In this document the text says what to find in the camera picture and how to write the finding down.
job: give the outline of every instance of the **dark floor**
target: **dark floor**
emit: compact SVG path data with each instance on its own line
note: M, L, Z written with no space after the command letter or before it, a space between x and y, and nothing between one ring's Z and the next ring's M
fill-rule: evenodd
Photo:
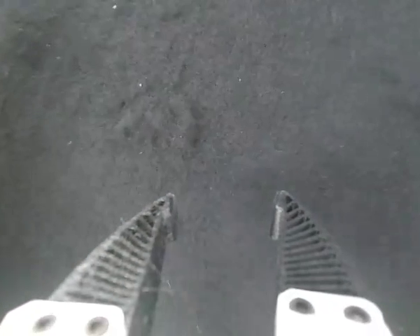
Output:
M154 336L272 335L283 188L420 335L420 0L0 1L0 318L171 191Z

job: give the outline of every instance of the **bolt hole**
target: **bolt hole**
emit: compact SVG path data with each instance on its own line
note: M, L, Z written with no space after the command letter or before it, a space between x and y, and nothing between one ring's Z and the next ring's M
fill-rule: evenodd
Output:
M95 317L87 324L87 334L93 336L103 335L109 329L109 321L104 317Z
M370 315L362 308L350 306L344 309L344 315L349 320L359 323L370 323Z
M289 308L301 314L314 314L313 305L300 297L289 302Z
M49 330L51 327L54 326L56 322L56 316L54 315L46 315L41 317L37 322L34 324L33 331L35 333L42 333L43 331Z

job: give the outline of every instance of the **screw hole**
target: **screw hole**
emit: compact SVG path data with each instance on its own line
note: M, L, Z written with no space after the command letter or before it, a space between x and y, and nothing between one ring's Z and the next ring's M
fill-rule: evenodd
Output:
M43 331L49 330L51 327L54 326L56 322L56 316L54 315L46 315L41 317L37 322L34 324L33 331L35 333L42 333Z
M370 323L370 315L362 308L350 306L344 309L344 315L349 320L359 323Z
M301 314L314 314L313 305L300 297L289 302L289 308Z
M103 335L109 329L109 321L104 317L95 317L87 324L87 334L93 336Z

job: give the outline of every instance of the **gray fabric surface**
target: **gray fabric surface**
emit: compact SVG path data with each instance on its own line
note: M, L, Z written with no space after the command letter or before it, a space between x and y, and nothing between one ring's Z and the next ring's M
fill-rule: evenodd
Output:
M281 189L420 335L420 0L0 1L0 318L173 192L155 334L271 335Z

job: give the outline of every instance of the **dark gray carpet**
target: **dark gray carpet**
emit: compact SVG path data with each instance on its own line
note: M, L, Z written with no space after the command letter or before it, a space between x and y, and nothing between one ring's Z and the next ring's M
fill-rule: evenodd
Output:
M420 0L0 1L0 318L171 191L155 335L271 335L279 189L420 335Z

